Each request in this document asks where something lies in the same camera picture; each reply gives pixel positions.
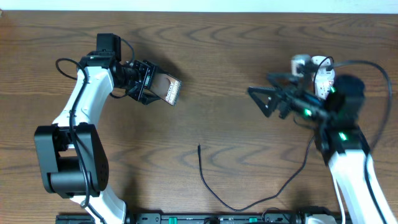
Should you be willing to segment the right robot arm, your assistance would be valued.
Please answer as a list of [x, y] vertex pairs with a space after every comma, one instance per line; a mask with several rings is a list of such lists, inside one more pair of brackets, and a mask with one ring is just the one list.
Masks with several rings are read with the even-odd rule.
[[352, 75], [337, 76], [325, 99], [296, 83], [248, 88], [265, 116], [279, 110], [281, 119], [296, 113], [315, 123], [316, 148], [343, 194], [353, 223], [397, 223], [376, 177], [371, 147], [358, 125], [364, 91], [364, 83]]

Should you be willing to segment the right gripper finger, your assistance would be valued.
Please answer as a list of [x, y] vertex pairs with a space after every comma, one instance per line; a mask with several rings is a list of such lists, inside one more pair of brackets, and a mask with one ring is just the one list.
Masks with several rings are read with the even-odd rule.
[[298, 90], [300, 77], [291, 73], [268, 73], [267, 81], [271, 84], [269, 89], [274, 90]]
[[270, 117], [280, 102], [279, 90], [274, 87], [253, 87], [248, 88], [248, 94], [259, 107], [265, 117]]

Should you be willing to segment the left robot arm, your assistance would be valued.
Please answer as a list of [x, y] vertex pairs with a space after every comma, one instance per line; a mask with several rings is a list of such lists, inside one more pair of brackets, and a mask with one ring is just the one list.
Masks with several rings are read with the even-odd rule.
[[144, 105], [158, 100], [145, 90], [164, 70], [147, 60], [121, 64], [118, 53], [107, 51], [90, 52], [76, 70], [76, 85], [63, 111], [34, 133], [44, 189], [78, 203], [95, 223], [135, 223], [108, 183], [109, 163], [96, 127], [115, 88]]

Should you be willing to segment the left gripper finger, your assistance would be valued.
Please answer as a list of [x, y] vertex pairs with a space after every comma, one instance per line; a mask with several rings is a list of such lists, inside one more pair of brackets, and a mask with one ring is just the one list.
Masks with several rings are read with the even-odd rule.
[[150, 73], [151, 75], [154, 75], [154, 74], [156, 74], [156, 73], [168, 74], [167, 71], [165, 71], [164, 69], [162, 69], [162, 68], [161, 68], [159, 65], [157, 65], [156, 63], [152, 63], [152, 62], [150, 62], [150, 61], [148, 61], [148, 60], [144, 60], [144, 63], [145, 63], [146, 65], [149, 66], [149, 73]]
[[159, 96], [157, 96], [157, 95], [152, 95], [152, 94], [149, 94], [149, 93], [144, 93], [144, 94], [142, 95], [142, 97], [141, 97], [140, 102], [141, 102], [143, 105], [148, 105], [148, 104], [150, 104], [150, 103], [152, 103], [152, 102], [154, 102], [154, 101], [157, 101], [157, 100], [160, 100], [160, 97], [159, 97]]

